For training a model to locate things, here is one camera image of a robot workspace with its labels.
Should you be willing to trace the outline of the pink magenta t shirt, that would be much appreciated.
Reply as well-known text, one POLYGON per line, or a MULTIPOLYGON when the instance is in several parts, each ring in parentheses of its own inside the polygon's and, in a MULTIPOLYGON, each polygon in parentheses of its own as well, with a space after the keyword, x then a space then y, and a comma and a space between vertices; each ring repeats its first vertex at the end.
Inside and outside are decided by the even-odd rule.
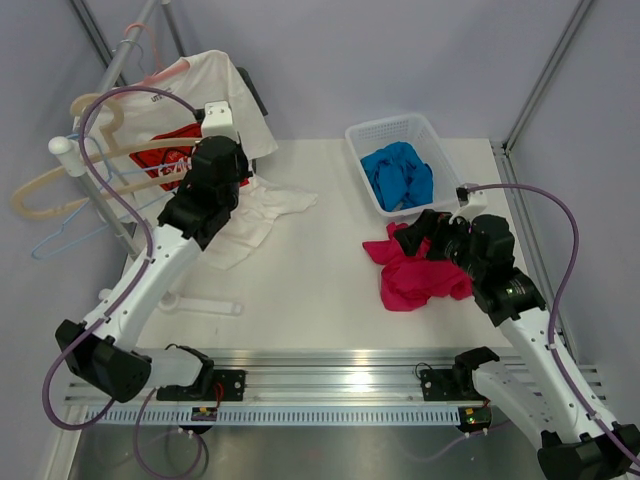
POLYGON ((410 312, 427 305, 432 298, 450 297, 461 301, 472 296, 471 279, 449 260, 425 258, 429 240, 423 240, 415 256, 406 256, 394 233, 406 223, 386 226, 387 240, 365 241, 362 247, 369 258, 382 267, 380 297, 383 306, 393 312, 410 312))

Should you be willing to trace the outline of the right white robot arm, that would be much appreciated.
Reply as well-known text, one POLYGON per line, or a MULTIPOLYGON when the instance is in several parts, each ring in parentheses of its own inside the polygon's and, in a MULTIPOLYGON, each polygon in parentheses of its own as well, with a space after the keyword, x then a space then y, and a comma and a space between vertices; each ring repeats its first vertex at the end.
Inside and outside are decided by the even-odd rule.
POLYGON ((639 454, 639 429, 598 399, 551 325, 533 281, 515 265, 506 219, 472 220, 425 210, 394 234, 403 253, 429 242, 430 260, 449 260, 471 279, 476 305, 518 352, 536 390, 513 377, 487 347, 455 359, 454 389, 497 406, 533 445, 548 479, 625 479, 639 454))

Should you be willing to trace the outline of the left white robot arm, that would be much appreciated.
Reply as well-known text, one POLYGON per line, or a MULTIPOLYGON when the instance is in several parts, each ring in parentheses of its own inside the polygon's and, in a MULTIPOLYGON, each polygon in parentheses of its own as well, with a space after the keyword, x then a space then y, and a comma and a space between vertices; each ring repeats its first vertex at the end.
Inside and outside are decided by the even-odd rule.
POLYGON ((145 388, 157 389, 161 400, 212 393, 211 358, 184 346, 143 352, 137 343, 164 295, 230 221, 240 184, 250 175, 240 143, 225 136, 196 143, 177 193, 146 234, 146 252, 83 321, 65 320, 56 330, 71 373, 120 403, 145 388))

